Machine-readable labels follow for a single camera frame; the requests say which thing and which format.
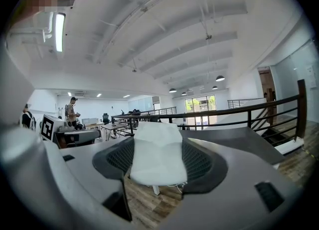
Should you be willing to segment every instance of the window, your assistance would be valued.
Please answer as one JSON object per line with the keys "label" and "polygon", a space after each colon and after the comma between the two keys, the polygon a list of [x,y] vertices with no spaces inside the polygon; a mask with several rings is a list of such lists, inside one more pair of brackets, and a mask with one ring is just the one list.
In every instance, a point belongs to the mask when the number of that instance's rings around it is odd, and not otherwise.
{"label": "window", "polygon": [[[216,110],[215,95],[185,99],[185,106],[186,106],[187,113],[215,111]],[[217,116],[209,116],[209,117],[203,116],[202,123],[201,123],[201,117],[199,116],[187,118],[187,124],[189,125],[215,124],[216,122],[217,122]]]}

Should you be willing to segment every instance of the man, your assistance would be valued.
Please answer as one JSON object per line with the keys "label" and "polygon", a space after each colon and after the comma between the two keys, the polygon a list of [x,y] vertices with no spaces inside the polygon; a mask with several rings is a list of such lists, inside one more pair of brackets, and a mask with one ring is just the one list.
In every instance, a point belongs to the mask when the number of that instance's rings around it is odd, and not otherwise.
{"label": "man", "polygon": [[23,109],[22,125],[25,128],[35,130],[35,118],[31,112],[29,112],[28,104],[26,104]]}
{"label": "man", "polygon": [[76,127],[76,118],[81,115],[78,113],[74,113],[73,106],[75,105],[75,101],[77,101],[77,99],[75,97],[72,97],[68,105],[68,120],[72,123],[74,127]]}

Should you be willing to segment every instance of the office chair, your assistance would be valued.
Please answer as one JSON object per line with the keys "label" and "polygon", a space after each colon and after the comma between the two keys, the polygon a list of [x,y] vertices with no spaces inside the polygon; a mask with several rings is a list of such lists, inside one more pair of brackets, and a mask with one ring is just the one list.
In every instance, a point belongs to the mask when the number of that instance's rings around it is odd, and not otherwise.
{"label": "office chair", "polygon": [[107,113],[104,113],[103,114],[103,123],[104,124],[108,124],[110,121],[109,121],[109,115]]}

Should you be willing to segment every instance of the ceiling light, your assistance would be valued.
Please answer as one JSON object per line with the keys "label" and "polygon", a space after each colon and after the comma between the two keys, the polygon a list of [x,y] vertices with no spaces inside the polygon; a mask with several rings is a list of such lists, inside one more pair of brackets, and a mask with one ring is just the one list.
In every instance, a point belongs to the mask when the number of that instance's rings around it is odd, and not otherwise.
{"label": "ceiling light", "polygon": [[217,76],[216,78],[216,81],[223,81],[223,80],[225,80],[225,78],[224,76],[221,76],[221,75]]}
{"label": "ceiling light", "polygon": [[65,21],[65,14],[58,13],[56,15],[56,20],[55,20],[55,45],[56,45],[56,51],[58,52],[62,52],[64,21]]}

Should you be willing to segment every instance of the wooden floor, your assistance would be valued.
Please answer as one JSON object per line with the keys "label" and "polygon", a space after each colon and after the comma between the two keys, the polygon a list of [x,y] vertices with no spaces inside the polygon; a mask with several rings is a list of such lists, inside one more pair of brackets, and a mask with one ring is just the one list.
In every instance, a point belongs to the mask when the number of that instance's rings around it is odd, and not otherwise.
{"label": "wooden floor", "polygon": [[[290,118],[280,116],[274,123]],[[278,131],[296,125],[296,121],[276,127]],[[293,135],[295,130],[286,133]],[[306,134],[304,137],[304,149],[319,158],[319,124],[307,121]],[[281,163],[279,171],[290,178],[298,186],[304,186],[311,176],[316,160],[305,153],[301,148],[286,156]],[[127,199],[133,217],[133,224],[138,229],[154,229],[157,225],[180,203],[181,193],[177,187],[159,187],[160,194],[157,196],[152,187],[136,184],[125,177],[124,180]]]}

